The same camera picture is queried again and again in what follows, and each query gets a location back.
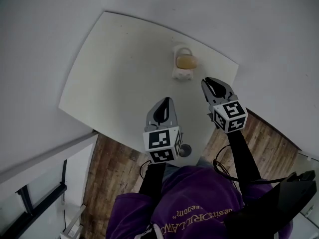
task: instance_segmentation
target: purple hoodie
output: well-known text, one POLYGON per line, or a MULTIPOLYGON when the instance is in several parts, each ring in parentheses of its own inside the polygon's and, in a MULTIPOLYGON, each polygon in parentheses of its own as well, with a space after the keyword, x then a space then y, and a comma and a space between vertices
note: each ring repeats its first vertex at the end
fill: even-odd
MULTIPOLYGON (((211 168, 185 166, 173 173, 162 185, 162 198, 155 205, 146 195, 119 195, 114 203, 107 239, 133 239, 157 224, 165 239, 226 239, 223 223, 226 214, 243 208, 272 189, 271 185, 250 185, 241 195, 232 182, 211 168)), ((279 231, 288 239, 289 223, 279 231)))

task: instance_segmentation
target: black cable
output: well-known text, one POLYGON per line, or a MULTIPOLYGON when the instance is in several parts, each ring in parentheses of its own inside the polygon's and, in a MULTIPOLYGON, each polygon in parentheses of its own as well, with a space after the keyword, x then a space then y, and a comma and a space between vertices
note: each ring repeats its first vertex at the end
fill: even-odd
POLYGON ((151 161, 148 160, 148 161, 144 162, 144 163, 141 165, 141 167, 140 167, 140 176, 141 176, 142 179, 144 179, 144 177, 142 176, 142 167, 143 167, 147 162, 150 163, 151 161))
MULTIPOLYGON (((63 170, 62 170, 62 178, 61 182, 65 183, 65 173, 66 173, 66 166, 67 166, 67 159, 63 162, 63 170)), ((63 192, 63 204, 65 207, 65 192, 63 192)), ((65 218, 65 208, 63 210, 63 215, 64 215, 64 230, 66 230, 66 218, 65 218)))
POLYGON ((214 168, 215 168, 215 171, 216 171, 217 173, 219 173, 220 175, 224 176, 226 179, 231 180, 231 181, 233 181, 233 182, 234 182, 234 181, 237 181, 237 182, 242 182, 242 183, 246 183, 246 184, 259 184, 259 185, 261 185, 261 184, 277 183, 277 182, 282 182, 283 180, 285 180, 285 178, 280 178, 280 179, 275 179, 275 180, 270 180, 270 181, 267 181, 267 180, 262 180, 262 181, 245 181, 245 180, 238 180, 238 178, 235 178, 235 177, 230 176, 230 174, 228 173, 228 171, 225 172, 226 168, 225 168, 219 161, 217 161, 218 155, 221 153, 221 151, 222 151, 224 148, 226 148, 226 147, 228 147, 228 146, 230 146, 230 145, 226 145, 226 146, 222 147, 222 148, 220 149, 220 151, 217 153, 216 158, 213 160, 213 166, 214 166, 214 168))

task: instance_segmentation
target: small white holder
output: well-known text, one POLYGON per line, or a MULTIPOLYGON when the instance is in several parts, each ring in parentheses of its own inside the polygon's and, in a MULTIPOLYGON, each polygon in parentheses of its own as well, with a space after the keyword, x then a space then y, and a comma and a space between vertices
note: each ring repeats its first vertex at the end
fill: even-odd
POLYGON ((153 164, 176 160, 182 144, 179 127, 143 133, 146 153, 153 164))
POLYGON ((192 80, 193 69, 181 69, 181 68, 178 68, 176 65, 176 60, 178 56, 183 54, 192 55, 192 51, 190 50, 190 48, 188 48, 186 44, 181 43, 176 45, 173 48, 173 52, 174 52, 174 67, 173 67, 172 77, 174 79, 179 79, 179 80, 192 80))
POLYGON ((213 120, 225 132, 230 133, 245 127, 248 113, 238 101, 214 106, 213 120))

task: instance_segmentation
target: white table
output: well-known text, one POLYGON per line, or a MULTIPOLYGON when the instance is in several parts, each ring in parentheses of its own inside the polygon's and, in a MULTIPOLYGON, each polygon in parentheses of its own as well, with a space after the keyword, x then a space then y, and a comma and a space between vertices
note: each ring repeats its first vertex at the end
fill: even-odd
POLYGON ((105 12, 85 40, 59 107, 98 132, 144 152, 146 115, 164 97, 174 101, 189 157, 171 164, 195 165, 215 129, 201 89, 205 77, 232 85, 238 65, 215 50, 168 28, 105 12), (171 77, 175 44, 186 43, 199 60, 194 79, 171 77))

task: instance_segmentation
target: white wall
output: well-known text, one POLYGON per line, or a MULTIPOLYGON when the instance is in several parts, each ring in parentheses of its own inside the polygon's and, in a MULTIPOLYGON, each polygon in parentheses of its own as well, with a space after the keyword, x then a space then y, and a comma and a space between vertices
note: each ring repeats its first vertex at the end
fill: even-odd
POLYGON ((300 213, 294 217, 294 227, 289 239, 315 239, 319 230, 300 213))
POLYGON ((28 191, 33 206, 40 204, 62 180, 63 163, 60 163, 28 184, 28 191))
POLYGON ((240 100, 319 155, 319 0, 101 1, 105 10, 168 26, 240 64, 240 100))
MULTIPOLYGON (((315 181, 317 184, 317 189, 319 189, 319 162, 311 159, 307 160, 307 157, 303 155, 298 155, 295 164, 291 171, 296 171, 297 174, 304 173, 306 171, 314 170, 316 173, 315 181)), ((307 211, 313 206, 313 210, 308 216, 308 219, 319 226, 319 193, 317 192, 313 198, 306 204, 306 206, 301 210, 301 213, 305 215, 307 211)))
POLYGON ((21 196, 17 193, 0 200, 0 236, 25 212, 21 196))
POLYGON ((58 239, 64 230, 61 197, 58 198, 20 237, 21 239, 58 239))
MULTIPOLYGON (((24 185, 31 183, 36 178, 47 173, 48 170, 53 167, 61 165, 64 160, 78 153, 83 148, 89 145, 95 145, 97 137, 98 134, 96 132, 89 133, 63 146, 59 146, 52 151, 48 151, 45 154, 17 165, 13 169, 0 173, 0 201, 8 198, 24 185)), ((52 176, 50 183, 54 183, 54 180, 57 181, 58 178, 52 176)))
MULTIPOLYGON (((65 185, 68 189, 64 195, 66 226, 70 224, 83 204, 94 147, 95 143, 68 158, 65 172, 65 185)), ((70 234, 76 233, 79 226, 80 218, 76 221, 70 234)))
POLYGON ((0 0, 0 172, 91 131, 58 108, 99 0, 0 0))

